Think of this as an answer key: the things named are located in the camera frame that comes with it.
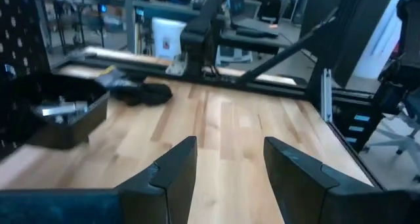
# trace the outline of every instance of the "black plastic tray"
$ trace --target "black plastic tray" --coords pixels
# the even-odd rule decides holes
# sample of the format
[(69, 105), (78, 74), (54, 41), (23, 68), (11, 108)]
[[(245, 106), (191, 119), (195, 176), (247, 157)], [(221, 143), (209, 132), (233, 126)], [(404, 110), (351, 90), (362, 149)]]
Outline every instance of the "black plastic tray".
[[(66, 150), (86, 141), (106, 119), (109, 94), (92, 79), (32, 73), (0, 85), (0, 140), (5, 144), (31, 144)], [(43, 101), (87, 101), (87, 112), (56, 122), (33, 112)]]

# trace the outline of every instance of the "workbench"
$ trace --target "workbench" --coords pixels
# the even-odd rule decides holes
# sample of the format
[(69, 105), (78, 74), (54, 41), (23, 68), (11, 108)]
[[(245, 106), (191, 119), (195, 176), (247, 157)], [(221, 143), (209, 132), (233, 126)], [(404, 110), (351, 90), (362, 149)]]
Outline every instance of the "workbench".
[[(91, 78), (99, 71), (69, 65), (60, 74)], [(293, 84), (287, 78), (260, 77)], [(283, 223), (266, 174), (265, 136), (371, 184), (309, 102), (166, 79), (146, 81), (166, 83), (173, 98), (153, 107), (128, 107), (110, 99), (108, 118), (89, 144), (67, 152), (23, 146), (0, 164), (0, 189), (114, 187), (189, 135), (198, 138), (189, 223)]]

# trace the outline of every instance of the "chair wheel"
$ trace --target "chair wheel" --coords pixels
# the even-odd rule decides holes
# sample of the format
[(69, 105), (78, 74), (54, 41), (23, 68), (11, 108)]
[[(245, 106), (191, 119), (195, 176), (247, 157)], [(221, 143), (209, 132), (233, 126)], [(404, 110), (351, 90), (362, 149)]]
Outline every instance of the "chair wheel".
[(365, 147), (362, 148), (363, 152), (369, 152), (369, 150), (370, 150), (369, 146), (365, 146)]
[(413, 178), (414, 182), (420, 183), (420, 175), (415, 175)]

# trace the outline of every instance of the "blue light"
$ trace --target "blue light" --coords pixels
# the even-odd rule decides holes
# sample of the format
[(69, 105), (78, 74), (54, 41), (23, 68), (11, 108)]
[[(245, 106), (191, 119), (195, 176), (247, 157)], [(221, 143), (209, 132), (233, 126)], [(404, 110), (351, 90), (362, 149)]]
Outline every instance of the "blue light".
[(136, 8), (136, 14), (139, 16), (143, 16), (144, 11), (142, 9)]
[(101, 13), (105, 13), (106, 12), (106, 5), (99, 5), (99, 9), (100, 9)]

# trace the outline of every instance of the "black cloth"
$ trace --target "black cloth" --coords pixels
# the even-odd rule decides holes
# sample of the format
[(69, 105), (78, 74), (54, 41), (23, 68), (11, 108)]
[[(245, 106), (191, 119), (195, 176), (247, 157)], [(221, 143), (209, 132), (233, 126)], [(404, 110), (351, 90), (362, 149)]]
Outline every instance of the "black cloth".
[(262, 17), (275, 18), (274, 24), (278, 23), (280, 19), (280, 7), (282, 7), (282, 0), (259, 0), (261, 2), (258, 11), (258, 19), (264, 21)]

